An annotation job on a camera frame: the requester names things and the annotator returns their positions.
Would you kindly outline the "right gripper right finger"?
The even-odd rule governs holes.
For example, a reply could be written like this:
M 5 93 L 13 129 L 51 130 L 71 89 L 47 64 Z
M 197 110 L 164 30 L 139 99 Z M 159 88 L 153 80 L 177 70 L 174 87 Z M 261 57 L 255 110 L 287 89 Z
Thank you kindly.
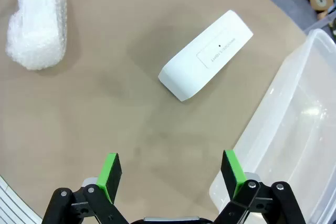
M 233 150 L 224 150 L 220 171 L 230 201 L 213 224 L 244 224 L 250 213 L 261 214 L 266 224 L 306 224 L 287 182 L 267 186 L 247 179 Z

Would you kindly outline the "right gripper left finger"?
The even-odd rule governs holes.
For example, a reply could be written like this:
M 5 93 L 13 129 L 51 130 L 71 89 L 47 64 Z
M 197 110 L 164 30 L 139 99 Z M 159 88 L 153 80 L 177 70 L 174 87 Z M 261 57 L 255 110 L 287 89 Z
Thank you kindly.
M 108 154 L 96 182 L 54 191 L 41 224 L 82 224 L 94 217 L 98 224 L 129 224 L 114 205 L 122 175 L 119 155 Z

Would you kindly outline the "small white box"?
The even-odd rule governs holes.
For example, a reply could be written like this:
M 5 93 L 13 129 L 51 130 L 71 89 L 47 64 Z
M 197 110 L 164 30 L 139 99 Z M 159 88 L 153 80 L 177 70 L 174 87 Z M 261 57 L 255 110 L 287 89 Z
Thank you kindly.
M 251 39 L 253 32 L 228 10 L 178 52 L 158 79 L 181 102 L 197 94 Z

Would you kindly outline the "bubble clock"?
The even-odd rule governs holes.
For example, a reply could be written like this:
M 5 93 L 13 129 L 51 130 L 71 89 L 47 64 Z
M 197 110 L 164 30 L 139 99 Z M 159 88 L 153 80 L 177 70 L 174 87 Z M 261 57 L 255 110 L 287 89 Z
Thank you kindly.
M 67 47 L 67 0 L 17 0 L 7 30 L 6 53 L 27 70 L 57 65 Z

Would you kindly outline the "clear plastic container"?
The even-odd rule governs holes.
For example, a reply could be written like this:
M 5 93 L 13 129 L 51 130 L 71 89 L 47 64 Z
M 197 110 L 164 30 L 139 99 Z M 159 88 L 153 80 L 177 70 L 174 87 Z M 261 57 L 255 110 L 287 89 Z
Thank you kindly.
M 287 182 L 306 224 L 336 224 L 336 43 L 321 30 L 283 62 L 233 151 L 247 179 Z M 209 189 L 230 201 L 218 172 Z M 250 213 L 244 224 L 266 224 Z

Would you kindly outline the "white ribbed panel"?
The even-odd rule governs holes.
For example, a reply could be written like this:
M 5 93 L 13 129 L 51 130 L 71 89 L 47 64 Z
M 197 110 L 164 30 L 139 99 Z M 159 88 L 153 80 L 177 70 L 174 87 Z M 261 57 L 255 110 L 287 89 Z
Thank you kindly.
M 36 214 L 0 175 L 0 224 L 41 224 Z

